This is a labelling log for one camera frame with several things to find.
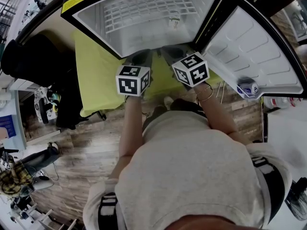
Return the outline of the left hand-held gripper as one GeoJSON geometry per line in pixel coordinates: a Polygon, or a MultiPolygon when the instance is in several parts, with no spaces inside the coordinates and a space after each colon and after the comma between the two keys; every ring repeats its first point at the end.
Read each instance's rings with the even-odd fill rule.
{"type": "Polygon", "coordinates": [[[128,56],[116,74],[118,94],[140,97],[151,83],[153,52],[145,49],[128,56]]]}

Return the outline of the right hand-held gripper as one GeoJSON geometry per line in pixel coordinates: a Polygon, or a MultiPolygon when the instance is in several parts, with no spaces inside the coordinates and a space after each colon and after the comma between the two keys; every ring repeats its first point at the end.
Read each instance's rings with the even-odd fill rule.
{"type": "Polygon", "coordinates": [[[161,53],[173,70],[175,78],[187,90],[210,77],[207,61],[200,52],[194,51],[186,44],[164,46],[161,53]]]}

